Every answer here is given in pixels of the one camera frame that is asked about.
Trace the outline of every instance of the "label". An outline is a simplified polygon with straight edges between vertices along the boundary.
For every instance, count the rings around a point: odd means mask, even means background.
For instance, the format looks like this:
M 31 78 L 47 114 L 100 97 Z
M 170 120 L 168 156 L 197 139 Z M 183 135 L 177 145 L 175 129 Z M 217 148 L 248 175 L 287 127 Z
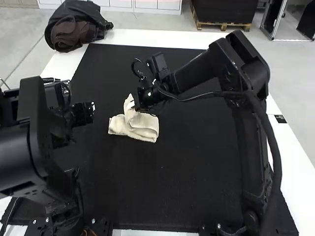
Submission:
M 287 124 L 285 118 L 283 117 L 283 115 L 275 115 L 275 118 L 277 119 L 278 123 L 284 123 Z

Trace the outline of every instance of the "concrete floor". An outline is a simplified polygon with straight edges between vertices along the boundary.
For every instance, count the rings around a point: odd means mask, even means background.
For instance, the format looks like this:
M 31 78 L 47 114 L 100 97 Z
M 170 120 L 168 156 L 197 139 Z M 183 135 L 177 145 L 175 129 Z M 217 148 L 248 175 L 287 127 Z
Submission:
M 0 77 L 16 88 L 21 78 L 38 75 L 54 51 L 42 38 L 52 10 L 0 8 Z M 180 16 L 142 13 L 102 12 L 116 29 L 197 31 L 188 2 L 183 2 Z M 305 152 L 315 166 L 315 43 L 270 42 L 259 30 L 262 13 L 257 12 L 251 32 L 246 33 L 271 69 L 270 93 L 290 124 Z M 278 38 L 295 37 L 288 25 L 292 18 L 281 21 Z M 203 31 L 218 32 L 217 27 Z

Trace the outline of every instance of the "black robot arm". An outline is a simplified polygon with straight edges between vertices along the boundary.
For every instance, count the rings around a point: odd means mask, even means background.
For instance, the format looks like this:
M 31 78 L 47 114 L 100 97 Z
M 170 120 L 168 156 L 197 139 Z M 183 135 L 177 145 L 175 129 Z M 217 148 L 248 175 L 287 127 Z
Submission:
M 135 70 L 138 62 L 144 65 L 145 71 Z M 208 50 L 173 73 L 163 54 L 154 55 L 145 63 L 136 59 L 131 67 L 139 77 L 134 98 L 135 108 L 140 112 L 153 113 L 157 104 L 171 99 L 189 102 L 209 97 L 225 98 L 235 121 L 242 168 L 244 228 L 241 231 L 247 230 L 251 236 L 269 235 L 269 224 L 280 193 L 281 158 L 266 115 L 270 70 L 244 34 L 235 31 L 215 41 Z M 221 91 L 183 97 L 185 91 L 212 78 L 218 78 Z M 267 138 L 274 159 L 272 178 Z M 224 226 L 219 225 L 218 235 L 225 235 L 224 230 Z
M 70 144 L 74 127 L 92 123 L 94 107 L 70 105 L 67 83 L 44 82 L 39 76 L 22 79 L 19 89 L 0 91 L 0 198 L 40 203 L 47 214 L 47 228 L 40 230 L 56 232 L 71 223 L 78 227 L 67 235 L 77 236 L 84 227 L 78 170 L 64 172 L 53 149 Z

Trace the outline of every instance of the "black mat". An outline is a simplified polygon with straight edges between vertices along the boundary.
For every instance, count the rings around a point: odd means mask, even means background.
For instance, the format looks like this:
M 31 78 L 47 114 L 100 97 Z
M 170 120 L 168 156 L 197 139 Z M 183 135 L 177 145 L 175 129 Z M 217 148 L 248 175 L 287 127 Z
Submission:
M 56 161 L 64 169 L 81 167 L 86 215 L 106 215 L 117 228 L 194 232 L 204 224 L 214 229 L 218 222 L 238 227 L 243 222 L 240 160 L 231 111 L 223 99 L 167 104 L 155 144 L 107 133 L 109 118 L 123 113 L 124 100 L 136 89 L 133 58 L 157 52 L 174 70 L 201 51 L 88 47 L 71 86 L 73 102 L 95 102 L 95 120 L 75 130 L 77 144 L 56 151 Z M 216 89 L 220 86 L 213 79 L 191 93 Z M 26 205 L 20 205 L 11 222 L 33 218 Z M 279 221 L 271 226 L 275 235 L 297 232 L 283 197 L 279 209 Z

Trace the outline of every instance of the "rag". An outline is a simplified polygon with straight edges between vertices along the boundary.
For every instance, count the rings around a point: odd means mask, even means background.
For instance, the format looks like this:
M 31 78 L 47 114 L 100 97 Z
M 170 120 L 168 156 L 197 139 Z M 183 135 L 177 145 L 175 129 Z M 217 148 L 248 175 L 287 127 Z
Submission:
M 109 119 L 108 133 L 155 143 L 158 138 L 158 118 L 137 112 L 134 109 L 134 99 L 129 94 L 124 102 L 124 114 Z

